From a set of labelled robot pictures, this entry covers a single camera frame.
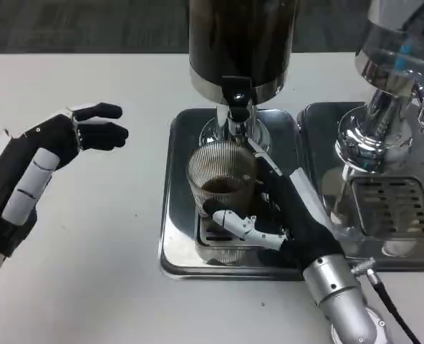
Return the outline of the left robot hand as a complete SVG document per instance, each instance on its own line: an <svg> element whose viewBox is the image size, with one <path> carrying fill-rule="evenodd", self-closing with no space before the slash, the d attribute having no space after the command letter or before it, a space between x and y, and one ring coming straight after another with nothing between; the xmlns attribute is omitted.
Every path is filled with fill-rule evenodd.
<svg viewBox="0 0 424 344"><path fill-rule="evenodd" d="M0 152L0 254L10 257L37 222L35 205L31 205L17 222L3 217L11 195L37 151L42 148L55 154L59 159L57 167L63 168L80 151L121 148L129 137L128 129L114 122L121 116L120 106L106 102L67 108L19 137L9 138Z"/></svg>

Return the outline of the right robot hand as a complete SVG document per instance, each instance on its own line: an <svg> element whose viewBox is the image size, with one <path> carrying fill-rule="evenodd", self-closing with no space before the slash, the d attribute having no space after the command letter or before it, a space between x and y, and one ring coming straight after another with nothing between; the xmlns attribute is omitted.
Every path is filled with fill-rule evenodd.
<svg viewBox="0 0 424 344"><path fill-rule="evenodd" d="M255 157L269 202L279 211L276 224L281 232L264 232L264 221L245 216L236 206L228 206L219 200L203 202L208 217L238 238L288 257L301 273L314 265L329 265L333 270L340 270L342 265L349 267L304 169L283 173L255 140L247 138L244 147Z"/></svg>

